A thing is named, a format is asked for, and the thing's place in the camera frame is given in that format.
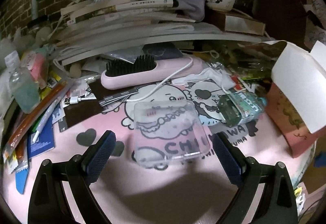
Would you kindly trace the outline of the pink hair brush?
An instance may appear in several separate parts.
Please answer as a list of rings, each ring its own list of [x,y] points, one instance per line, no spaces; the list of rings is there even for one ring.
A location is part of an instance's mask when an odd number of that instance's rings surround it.
[[[182,57],[155,61],[152,70],[141,70],[138,73],[127,73],[116,77],[109,77],[107,70],[101,75],[101,84],[108,90],[116,90],[164,79],[186,77],[190,74],[199,74],[204,67],[204,61],[198,57]]]

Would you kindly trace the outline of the grey purple cloth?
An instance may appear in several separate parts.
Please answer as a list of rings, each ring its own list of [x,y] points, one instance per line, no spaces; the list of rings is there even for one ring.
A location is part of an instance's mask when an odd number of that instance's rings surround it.
[[[203,21],[206,0],[173,0],[173,2],[174,9],[182,11],[186,16],[196,22]]]

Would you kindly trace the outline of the dark brown card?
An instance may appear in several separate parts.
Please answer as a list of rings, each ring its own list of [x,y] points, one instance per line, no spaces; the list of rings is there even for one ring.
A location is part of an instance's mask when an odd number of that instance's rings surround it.
[[[99,79],[88,83],[91,94],[77,98],[66,98],[64,112],[66,128],[70,128],[90,117],[102,113],[109,102],[121,97],[123,89],[108,90],[104,88]]]

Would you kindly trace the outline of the pink cartoon desk mat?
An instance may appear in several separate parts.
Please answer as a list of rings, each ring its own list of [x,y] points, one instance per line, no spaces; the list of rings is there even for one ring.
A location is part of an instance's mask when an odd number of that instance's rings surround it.
[[[297,185],[312,161],[314,147],[293,158],[284,136],[267,114],[238,127],[223,126],[217,121],[217,101],[222,94],[209,80],[186,87],[166,85],[152,98],[190,100],[207,135],[222,131],[244,155],[262,164],[285,163],[293,185]],[[132,111],[133,104],[126,102],[65,131],[55,124],[55,147],[31,160],[23,194],[16,189],[15,175],[3,172],[1,193],[18,220],[27,222],[30,195],[44,159],[67,161],[111,130],[117,136],[117,150],[98,181],[91,184],[91,191],[112,223],[215,223],[237,188],[229,182],[214,151],[184,163],[143,168],[133,157]]]

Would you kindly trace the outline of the clear bottle green liquid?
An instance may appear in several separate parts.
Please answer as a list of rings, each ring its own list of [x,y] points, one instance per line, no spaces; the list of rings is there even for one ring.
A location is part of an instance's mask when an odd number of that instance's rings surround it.
[[[26,67],[20,65],[17,51],[13,51],[4,58],[9,70],[9,89],[21,110],[28,114],[40,102],[38,86]]]

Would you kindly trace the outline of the blue booklet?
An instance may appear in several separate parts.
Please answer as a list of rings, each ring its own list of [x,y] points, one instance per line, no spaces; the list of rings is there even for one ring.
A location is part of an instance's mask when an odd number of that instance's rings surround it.
[[[41,155],[49,150],[54,149],[55,140],[53,133],[53,124],[52,117],[50,117],[45,124],[41,134],[37,138],[37,141],[33,143],[34,133],[32,133],[28,138],[27,149],[28,149],[28,158],[32,159],[38,155]]]

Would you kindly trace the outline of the orange brown snack stick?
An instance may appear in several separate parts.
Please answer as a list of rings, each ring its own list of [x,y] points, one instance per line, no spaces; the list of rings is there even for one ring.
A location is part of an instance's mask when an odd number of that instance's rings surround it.
[[[49,92],[49,94],[37,105],[35,109],[24,117],[19,126],[13,131],[8,142],[3,148],[3,159],[6,161],[13,151],[16,149],[20,140],[24,137],[31,125],[37,120],[37,118],[57,99],[61,94],[64,94],[64,88],[68,88],[68,84],[71,82],[61,80],[57,85]]]

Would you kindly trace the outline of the clear plastic case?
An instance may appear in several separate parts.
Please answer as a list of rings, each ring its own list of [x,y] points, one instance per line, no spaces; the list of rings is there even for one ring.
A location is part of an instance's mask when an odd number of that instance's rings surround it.
[[[144,168],[201,157],[210,143],[192,102],[138,102],[134,106],[134,159]]]

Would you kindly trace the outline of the clear bottle blue cap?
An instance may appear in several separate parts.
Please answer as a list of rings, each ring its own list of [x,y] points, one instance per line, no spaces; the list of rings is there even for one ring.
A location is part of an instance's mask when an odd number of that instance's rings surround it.
[[[221,122],[227,127],[235,127],[257,120],[264,112],[268,101],[255,93],[244,91],[222,95],[217,108],[221,114]]]

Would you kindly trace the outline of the white shelf board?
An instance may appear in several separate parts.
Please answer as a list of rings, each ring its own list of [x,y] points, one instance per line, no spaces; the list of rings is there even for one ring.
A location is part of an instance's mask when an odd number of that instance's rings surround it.
[[[126,49],[136,47],[139,45],[164,43],[164,42],[177,42],[177,41],[199,41],[199,40],[224,40],[224,41],[241,41],[259,43],[268,41],[266,36],[253,36],[240,33],[201,33],[201,34],[167,34],[156,35],[144,38],[129,39],[117,43],[101,43],[91,44],[87,43],[85,46],[74,45],[66,47],[59,51],[56,56],[56,60],[61,62],[62,65],[68,65],[85,58],[89,58],[95,55],[104,54],[109,51],[115,51],[118,49]]]

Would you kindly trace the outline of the stack of books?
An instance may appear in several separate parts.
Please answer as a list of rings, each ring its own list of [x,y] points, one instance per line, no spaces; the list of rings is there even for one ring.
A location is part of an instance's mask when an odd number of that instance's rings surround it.
[[[167,34],[220,33],[211,24],[196,22],[173,8],[173,0],[74,0],[61,9],[66,27],[54,35],[52,60],[59,51],[87,43],[117,43]]]

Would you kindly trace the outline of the white pen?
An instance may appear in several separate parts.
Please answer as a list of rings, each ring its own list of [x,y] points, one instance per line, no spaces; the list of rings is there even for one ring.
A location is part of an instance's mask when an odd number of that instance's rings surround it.
[[[40,119],[37,127],[36,127],[36,132],[34,133],[33,137],[32,137],[32,143],[35,143],[39,137],[39,135],[41,134],[41,132],[43,131],[47,121],[52,118],[52,120],[58,121],[60,119],[60,114],[61,114],[61,110],[60,110],[60,100],[57,99],[55,100],[50,106],[49,108],[45,111],[43,117]]]

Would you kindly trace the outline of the brown flat box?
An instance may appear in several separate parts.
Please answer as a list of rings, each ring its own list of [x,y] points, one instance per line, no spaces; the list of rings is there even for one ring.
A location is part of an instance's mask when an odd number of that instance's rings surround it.
[[[265,24],[242,14],[216,12],[217,27],[222,31],[264,35]]]

